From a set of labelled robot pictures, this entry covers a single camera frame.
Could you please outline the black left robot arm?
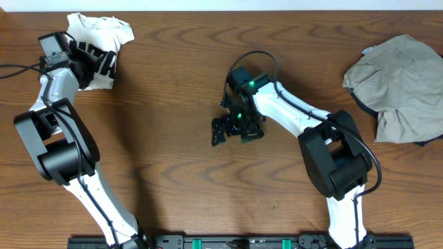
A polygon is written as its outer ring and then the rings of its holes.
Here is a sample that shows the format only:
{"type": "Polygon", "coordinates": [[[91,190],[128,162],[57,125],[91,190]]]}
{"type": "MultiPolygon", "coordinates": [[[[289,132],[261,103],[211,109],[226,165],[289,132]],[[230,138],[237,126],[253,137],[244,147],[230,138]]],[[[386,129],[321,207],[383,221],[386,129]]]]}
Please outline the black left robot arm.
{"type": "Polygon", "coordinates": [[[101,228],[108,248],[148,248],[136,217],[102,175],[98,146],[73,107],[75,94],[94,80],[114,80],[116,53],[84,42],[44,53],[39,97],[14,119],[37,171],[78,198],[101,228]]]}

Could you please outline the white t-shirt with black print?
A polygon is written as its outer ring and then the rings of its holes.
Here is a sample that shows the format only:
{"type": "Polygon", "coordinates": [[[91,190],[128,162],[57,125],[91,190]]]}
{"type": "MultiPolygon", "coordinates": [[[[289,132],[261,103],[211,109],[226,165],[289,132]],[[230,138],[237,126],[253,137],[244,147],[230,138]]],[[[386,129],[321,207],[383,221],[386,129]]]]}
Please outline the white t-shirt with black print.
{"type": "Polygon", "coordinates": [[[129,23],[115,17],[67,16],[67,33],[95,63],[93,78],[82,91],[111,89],[116,78],[117,56],[121,46],[135,39],[129,23]]]}

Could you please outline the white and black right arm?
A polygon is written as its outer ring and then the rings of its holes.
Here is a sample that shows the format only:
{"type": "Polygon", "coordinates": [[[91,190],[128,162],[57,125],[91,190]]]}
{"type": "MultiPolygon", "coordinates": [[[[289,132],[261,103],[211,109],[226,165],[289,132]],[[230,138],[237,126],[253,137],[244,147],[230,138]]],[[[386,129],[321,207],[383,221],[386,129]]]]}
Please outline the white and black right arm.
{"type": "Polygon", "coordinates": [[[367,234],[361,195],[372,169],[369,153],[359,144],[356,125],[345,111],[317,109],[263,73],[251,76],[244,67],[228,73],[221,106],[227,114],[211,122],[212,146],[227,137],[243,143],[264,136],[260,123],[270,118],[299,142],[307,175],[327,199],[329,236],[339,248],[362,246],[367,234]]]}

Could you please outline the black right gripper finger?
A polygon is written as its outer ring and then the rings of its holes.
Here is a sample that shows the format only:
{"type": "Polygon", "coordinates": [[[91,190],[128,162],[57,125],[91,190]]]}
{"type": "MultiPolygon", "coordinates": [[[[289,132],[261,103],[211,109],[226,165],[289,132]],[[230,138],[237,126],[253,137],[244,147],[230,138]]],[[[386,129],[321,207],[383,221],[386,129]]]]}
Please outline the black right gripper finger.
{"type": "Polygon", "coordinates": [[[252,142],[254,140],[261,139],[264,136],[264,132],[261,129],[254,129],[241,135],[242,144],[252,142]]]}
{"type": "Polygon", "coordinates": [[[212,128],[211,145],[213,147],[217,146],[220,143],[226,142],[225,136],[229,136],[227,117],[214,118],[211,122],[211,128],[212,128]]]}

